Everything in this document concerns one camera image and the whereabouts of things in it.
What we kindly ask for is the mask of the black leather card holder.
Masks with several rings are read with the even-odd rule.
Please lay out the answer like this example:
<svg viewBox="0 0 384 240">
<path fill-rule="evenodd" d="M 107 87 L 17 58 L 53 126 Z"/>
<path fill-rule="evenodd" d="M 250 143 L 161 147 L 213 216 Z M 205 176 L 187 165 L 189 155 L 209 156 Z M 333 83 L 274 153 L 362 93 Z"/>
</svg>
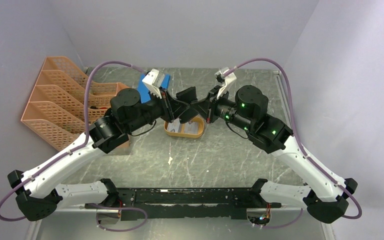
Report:
<svg viewBox="0 0 384 240">
<path fill-rule="evenodd" d="M 192 86 L 192 87 L 184 89 L 180 92 L 177 92 L 175 96 L 176 96 L 177 100 L 179 100 L 181 102 L 185 102 L 187 104 L 191 104 L 192 102 L 198 100 L 195 86 Z M 179 121 L 181 124 L 185 124 L 185 123 L 191 121 L 197 115 L 198 115 L 198 112 L 195 109 L 189 108 L 189 109 L 185 110 L 179 116 Z"/>
</svg>

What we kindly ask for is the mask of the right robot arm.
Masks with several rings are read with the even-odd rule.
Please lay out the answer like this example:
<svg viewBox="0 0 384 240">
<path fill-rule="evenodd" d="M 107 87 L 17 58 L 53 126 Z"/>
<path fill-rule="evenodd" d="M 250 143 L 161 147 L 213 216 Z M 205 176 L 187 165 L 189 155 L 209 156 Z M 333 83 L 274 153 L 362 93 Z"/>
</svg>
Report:
<svg viewBox="0 0 384 240">
<path fill-rule="evenodd" d="M 286 123 L 267 113 L 268 97 L 257 87 L 241 87 L 234 101 L 227 94 L 218 98 L 218 90 L 220 86 L 212 89 L 205 99 L 192 101 L 190 107 L 208 123 L 222 119 L 244 130 L 246 139 L 254 146 L 288 165 L 305 182 L 295 186 L 259 179 L 251 188 L 250 202 L 255 207 L 267 203 L 302 208 L 326 224 L 345 218 L 347 200 L 358 183 L 353 178 L 336 175 L 312 157 Z"/>
</svg>

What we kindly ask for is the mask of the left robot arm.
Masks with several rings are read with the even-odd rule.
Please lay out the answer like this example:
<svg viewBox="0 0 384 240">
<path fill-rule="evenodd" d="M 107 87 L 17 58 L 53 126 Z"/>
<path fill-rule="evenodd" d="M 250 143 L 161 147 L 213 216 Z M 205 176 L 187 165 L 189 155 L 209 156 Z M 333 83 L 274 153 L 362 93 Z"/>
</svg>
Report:
<svg viewBox="0 0 384 240">
<path fill-rule="evenodd" d="M 87 125 L 71 145 L 34 169 L 8 174 L 23 217 L 31 222 L 38 221 L 55 210 L 82 204 L 114 207 L 119 202 L 119 192 L 110 179 L 75 185 L 64 185 L 63 180 L 87 162 L 126 143 L 134 131 L 157 119 L 184 120 L 196 99 L 194 87 L 175 96 L 160 87 L 151 92 L 150 100 L 144 103 L 136 89 L 119 91 L 110 100 L 110 108 L 104 116 Z"/>
</svg>

